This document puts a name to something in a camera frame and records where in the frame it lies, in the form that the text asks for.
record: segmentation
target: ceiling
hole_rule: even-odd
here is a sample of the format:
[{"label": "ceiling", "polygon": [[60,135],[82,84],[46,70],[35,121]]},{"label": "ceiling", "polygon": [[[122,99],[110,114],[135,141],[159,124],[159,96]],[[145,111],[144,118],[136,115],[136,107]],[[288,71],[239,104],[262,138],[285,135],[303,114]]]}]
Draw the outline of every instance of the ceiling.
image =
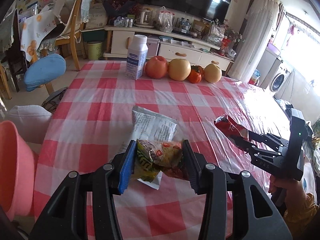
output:
[{"label": "ceiling", "polygon": [[287,12],[320,31],[320,20],[307,0],[280,0]]}]

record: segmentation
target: blue chair cushion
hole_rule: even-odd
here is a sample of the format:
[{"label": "blue chair cushion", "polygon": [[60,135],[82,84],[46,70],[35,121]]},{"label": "blue chair cushion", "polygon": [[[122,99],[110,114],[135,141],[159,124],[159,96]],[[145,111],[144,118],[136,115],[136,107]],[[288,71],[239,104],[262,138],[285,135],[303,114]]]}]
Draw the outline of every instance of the blue chair cushion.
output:
[{"label": "blue chair cushion", "polygon": [[62,76],[66,71],[66,61],[58,54],[43,57],[33,63],[24,75],[24,83],[28,92],[40,85]]}]

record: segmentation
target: checkered tablecloth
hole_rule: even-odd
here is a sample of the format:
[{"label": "checkered tablecloth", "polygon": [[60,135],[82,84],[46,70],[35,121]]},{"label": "checkered tablecloth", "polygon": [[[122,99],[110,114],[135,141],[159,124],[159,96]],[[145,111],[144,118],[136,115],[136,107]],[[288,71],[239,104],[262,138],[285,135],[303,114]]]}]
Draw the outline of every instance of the checkered tablecloth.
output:
[{"label": "checkered tablecloth", "polygon": [[[252,131],[289,139],[287,117],[270,95],[226,77],[216,84],[191,84],[145,76],[131,80],[124,72],[122,61],[89,62],[65,93],[39,156],[34,192],[36,217],[68,172],[93,172],[113,158],[133,128],[134,105],[177,119],[174,140],[188,139],[194,151],[224,171],[250,171],[268,191],[268,174],[252,166],[250,157],[234,147],[213,121],[229,114]],[[205,195],[196,195],[188,181],[165,175],[159,190],[133,180],[122,196],[115,196],[124,239],[198,239],[204,201]],[[91,205],[89,196],[87,212],[92,210]],[[89,239],[93,239],[92,217],[87,223]],[[231,230],[229,197],[228,234]]]}]

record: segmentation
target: red apple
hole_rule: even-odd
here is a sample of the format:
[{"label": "red apple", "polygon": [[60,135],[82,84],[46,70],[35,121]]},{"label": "red apple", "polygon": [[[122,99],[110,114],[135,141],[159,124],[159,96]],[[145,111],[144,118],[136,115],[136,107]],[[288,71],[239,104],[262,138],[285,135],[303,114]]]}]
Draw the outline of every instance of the red apple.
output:
[{"label": "red apple", "polygon": [[161,56],[152,57],[146,63],[145,71],[150,78],[163,78],[168,71],[168,62]]}]

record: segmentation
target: yellow sleeve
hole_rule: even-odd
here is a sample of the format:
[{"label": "yellow sleeve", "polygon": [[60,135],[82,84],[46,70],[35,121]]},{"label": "yellow sleeve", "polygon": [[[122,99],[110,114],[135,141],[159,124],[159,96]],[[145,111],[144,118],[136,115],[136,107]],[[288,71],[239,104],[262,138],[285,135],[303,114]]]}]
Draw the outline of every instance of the yellow sleeve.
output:
[{"label": "yellow sleeve", "polygon": [[308,193],[307,196],[301,209],[284,213],[284,221],[293,237],[299,236],[304,231],[318,211],[319,207],[315,204],[314,196],[311,193]]}]

